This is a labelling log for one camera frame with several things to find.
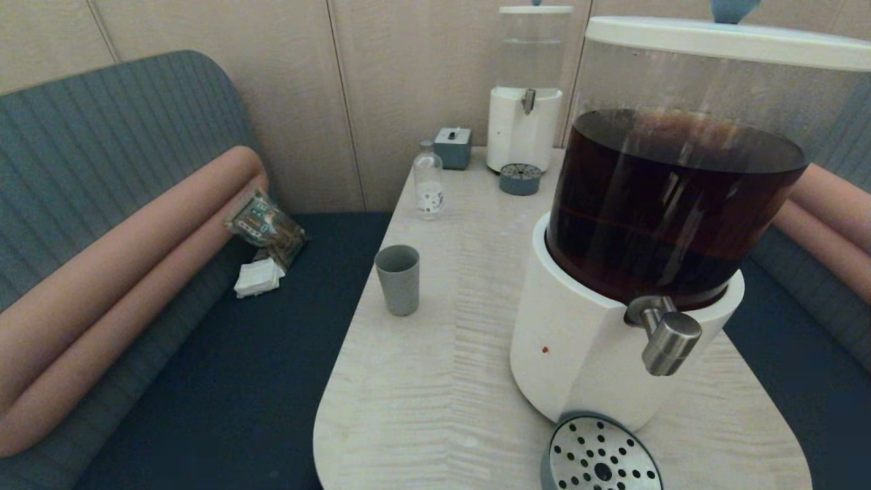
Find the grey plastic cup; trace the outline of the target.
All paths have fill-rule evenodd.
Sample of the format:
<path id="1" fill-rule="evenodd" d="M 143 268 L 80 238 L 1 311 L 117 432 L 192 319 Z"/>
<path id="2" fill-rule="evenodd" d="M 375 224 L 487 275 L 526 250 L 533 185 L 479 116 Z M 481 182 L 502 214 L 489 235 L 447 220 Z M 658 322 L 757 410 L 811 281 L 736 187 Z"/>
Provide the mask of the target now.
<path id="1" fill-rule="evenodd" d="M 414 314 L 419 307 L 421 258 L 418 251 L 405 244 L 383 248 L 374 257 L 374 267 L 389 313 Z"/>

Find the large dark tea dispenser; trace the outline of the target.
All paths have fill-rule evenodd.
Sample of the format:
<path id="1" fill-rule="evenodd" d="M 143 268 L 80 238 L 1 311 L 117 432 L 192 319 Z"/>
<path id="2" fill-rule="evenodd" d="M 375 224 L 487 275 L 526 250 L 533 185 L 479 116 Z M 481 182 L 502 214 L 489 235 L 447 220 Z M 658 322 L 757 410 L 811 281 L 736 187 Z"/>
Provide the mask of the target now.
<path id="1" fill-rule="evenodd" d="M 538 412 L 636 430 L 744 297 L 738 269 L 868 72 L 707 58 L 586 39 L 553 207 L 536 223 L 510 368 Z M 637 297 L 703 329 L 651 376 Z"/>

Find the large steel dispenser tap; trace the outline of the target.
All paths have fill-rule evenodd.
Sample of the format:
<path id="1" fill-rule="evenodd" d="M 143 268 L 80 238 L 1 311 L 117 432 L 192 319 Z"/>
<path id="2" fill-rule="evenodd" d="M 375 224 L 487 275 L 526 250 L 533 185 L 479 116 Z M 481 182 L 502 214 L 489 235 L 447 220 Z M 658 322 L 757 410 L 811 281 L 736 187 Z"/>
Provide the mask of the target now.
<path id="1" fill-rule="evenodd" d="M 647 335 L 642 361 L 651 376 L 675 374 L 703 333 L 701 325 L 679 311 L 671 297 L 635 298 L 627 305 L 625 322 Z"/>

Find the clear plastic bottle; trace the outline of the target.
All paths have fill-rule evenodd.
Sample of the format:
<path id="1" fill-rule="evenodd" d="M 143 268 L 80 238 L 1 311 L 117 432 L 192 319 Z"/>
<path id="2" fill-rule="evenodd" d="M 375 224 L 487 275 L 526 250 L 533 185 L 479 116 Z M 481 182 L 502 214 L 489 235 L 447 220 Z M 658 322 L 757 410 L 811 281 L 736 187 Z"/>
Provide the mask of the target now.
<path id="1" fill-rule="evenodd" d="M 412 163 L 416 209 L 424 220 L 435 220 L 444 211 L 444 162 L 433 149 L 431 140 L 419 142 L 419 152 Z"/>

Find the grey-blue square box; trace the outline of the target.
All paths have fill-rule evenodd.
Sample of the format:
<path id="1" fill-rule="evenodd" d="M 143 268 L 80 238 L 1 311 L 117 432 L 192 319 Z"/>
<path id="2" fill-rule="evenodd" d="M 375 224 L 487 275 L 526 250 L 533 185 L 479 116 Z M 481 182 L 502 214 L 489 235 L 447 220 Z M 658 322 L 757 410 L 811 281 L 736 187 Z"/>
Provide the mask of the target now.
<path id="1" fill-rule="evenodd" d="M 463 171 L 471 159 L 472 131 L 463 127 L 442 127 L 433 140 L 433 151 L 442 160 L 442 167 Z"/>

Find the small perforated drip tray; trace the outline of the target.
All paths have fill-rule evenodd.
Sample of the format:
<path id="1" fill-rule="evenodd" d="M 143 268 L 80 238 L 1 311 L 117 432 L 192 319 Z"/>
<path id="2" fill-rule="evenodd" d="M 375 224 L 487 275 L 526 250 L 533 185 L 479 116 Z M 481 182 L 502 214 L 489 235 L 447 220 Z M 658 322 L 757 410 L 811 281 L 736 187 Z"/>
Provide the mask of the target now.
<path id="1" fill-rule="evenodd" d="M 499 173 L 501 192 L 516 196 L 530 196 L 538 192 L 544 172 L 535 165 L 504 165 Z"/>

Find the small clear water dispenser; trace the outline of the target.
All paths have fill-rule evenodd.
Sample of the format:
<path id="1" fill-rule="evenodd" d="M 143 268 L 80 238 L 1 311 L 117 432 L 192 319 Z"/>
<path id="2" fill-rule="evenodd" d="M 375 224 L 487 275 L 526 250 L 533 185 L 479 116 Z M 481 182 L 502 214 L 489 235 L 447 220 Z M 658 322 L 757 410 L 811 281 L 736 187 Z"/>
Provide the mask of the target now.
<path id="1" fill-rule="evenodd" d="M 500 14 L 495 86 L 489 93 L 487 165 L 535 165 L 548 169 L 563 102 L 564 44 L 571 14 Z M 535 108 L 526 116 L 523 93 L 536 90 Z"/>

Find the clear snack packet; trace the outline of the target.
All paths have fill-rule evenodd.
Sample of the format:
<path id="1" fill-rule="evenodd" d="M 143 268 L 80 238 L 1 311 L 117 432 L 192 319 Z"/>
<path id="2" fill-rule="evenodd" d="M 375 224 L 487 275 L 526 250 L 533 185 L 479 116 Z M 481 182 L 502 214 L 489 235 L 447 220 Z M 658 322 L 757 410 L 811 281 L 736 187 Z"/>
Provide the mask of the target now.
<path id="1" fill-rule="evenodd" d="M 243 191 L 226 211 L 223 224 L 234 235 L 263 249 L 283 271 L 291 267 L 309 242 L 307 231 L 283 212 L 261 187 Z"/>

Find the white folded napkins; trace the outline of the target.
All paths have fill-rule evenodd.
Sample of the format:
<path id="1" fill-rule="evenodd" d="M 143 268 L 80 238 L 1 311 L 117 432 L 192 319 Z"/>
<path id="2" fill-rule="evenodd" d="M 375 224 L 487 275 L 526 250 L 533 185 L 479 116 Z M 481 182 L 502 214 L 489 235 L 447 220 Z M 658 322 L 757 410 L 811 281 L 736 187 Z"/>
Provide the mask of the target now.
<path id="1" fill-rule="evenodd" d="M 271 257 L 243 264 L 233 290 L 237 298 L 256 297 L 279 288 L 284 276 L 285 269 Z"/>

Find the dark blue seat cushion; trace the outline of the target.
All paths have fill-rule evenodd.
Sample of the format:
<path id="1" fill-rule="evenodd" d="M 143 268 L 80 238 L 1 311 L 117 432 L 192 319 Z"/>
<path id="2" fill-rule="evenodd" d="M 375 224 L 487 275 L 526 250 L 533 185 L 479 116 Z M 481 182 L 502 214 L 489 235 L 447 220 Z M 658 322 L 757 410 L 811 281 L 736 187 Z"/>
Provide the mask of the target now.
<path id="1" fill-rule="evenodd" d="M 323 490 L 313 429 L 390 213 L 297 215 L 312 239 L 276 291 L 227 291 L 75 490 Z"/>
<path id="2" fill-rule="evenodd" d="M 814 490 L 871 490 L 871 374 L 754 261 L 725 334 L 802 447 Z"/>

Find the small white dispenser lid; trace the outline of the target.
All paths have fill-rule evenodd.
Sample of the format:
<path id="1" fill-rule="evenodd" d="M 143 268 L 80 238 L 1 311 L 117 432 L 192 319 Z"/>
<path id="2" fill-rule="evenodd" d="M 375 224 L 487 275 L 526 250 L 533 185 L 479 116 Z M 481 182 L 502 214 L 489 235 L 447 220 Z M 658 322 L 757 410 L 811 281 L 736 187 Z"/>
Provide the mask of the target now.
<path id="1" fill-rule="evenodd" d="M 574 7 L 570 5 L 544 5 L 541 0 L 533 0 L 531 4 L 526 5 L 500 6 L 498 12 L 510 15 L 563 15 L 574 12 Z"/>

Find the large perforated steel drip tray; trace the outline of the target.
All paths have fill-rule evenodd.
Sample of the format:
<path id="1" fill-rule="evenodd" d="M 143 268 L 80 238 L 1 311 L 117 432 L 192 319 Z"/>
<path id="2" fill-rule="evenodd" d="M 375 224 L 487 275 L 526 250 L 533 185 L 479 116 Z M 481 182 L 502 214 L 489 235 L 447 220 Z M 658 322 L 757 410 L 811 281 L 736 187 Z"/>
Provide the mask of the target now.
<path id="1" fill-rule="evenodd" d="M 664 490 L 651 452 L 615 419 L 563 415 L 540 463 L 541 490 Z"/>

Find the pink bolster cushion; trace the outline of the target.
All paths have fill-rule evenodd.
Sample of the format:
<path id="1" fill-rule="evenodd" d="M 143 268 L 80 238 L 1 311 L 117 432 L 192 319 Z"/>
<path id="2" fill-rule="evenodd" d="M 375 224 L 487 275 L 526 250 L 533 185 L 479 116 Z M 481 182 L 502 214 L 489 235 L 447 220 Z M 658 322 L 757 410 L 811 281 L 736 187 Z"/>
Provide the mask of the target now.
<path id="1" fill-rule="evenodd" d="M 38 393 L 81 398 L 105 371 L 74 346 L 184 239 L 251 182 L 257 152 L 236 146 L 183 179 L 63 264 L 0 313 L 0 418 Z"/>
<path id="2" fill-rule="evenodd" d="M 251 182 L 242 191 L 255 185 L 264 183 Z M 64 390 L 44 391 L 28 402 L 16 404 L 0 418 L 0 458 L 24 452 L 59 425 L 152 319 L 224 246 L 229 233 L 222 226 L 221 218 L 233 201 L 225 205 L 217 217 L 208 219 L 192 237 L 184 239 L 74 346 L 73 353 L 87 357 L 88 368 L 105 369 L 81 398 L 72 400 L 65 396 Z"/>
<path id="3" fill-rule="evenodd" d="M 788 199 L 774 225 L 871 305 L 871 216 L 863 214 L 868 210 Z"/>
<path id="4" fill-rule="evenodd" d="M 871 193 L 811 163 L 790 201 L 871 255 Z"/>

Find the large white dispenser lid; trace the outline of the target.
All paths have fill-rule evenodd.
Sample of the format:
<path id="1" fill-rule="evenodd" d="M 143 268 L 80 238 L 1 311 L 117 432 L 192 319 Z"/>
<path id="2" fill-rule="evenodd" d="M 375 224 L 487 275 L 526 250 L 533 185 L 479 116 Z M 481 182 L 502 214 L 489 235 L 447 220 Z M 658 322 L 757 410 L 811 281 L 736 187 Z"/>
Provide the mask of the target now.
<path id="1" fill-rule="evenodd" d="M 658 52 L 871 74 L 869 41 L 774 26 L 594 16 L 585 37 L 612 46 Z"/>

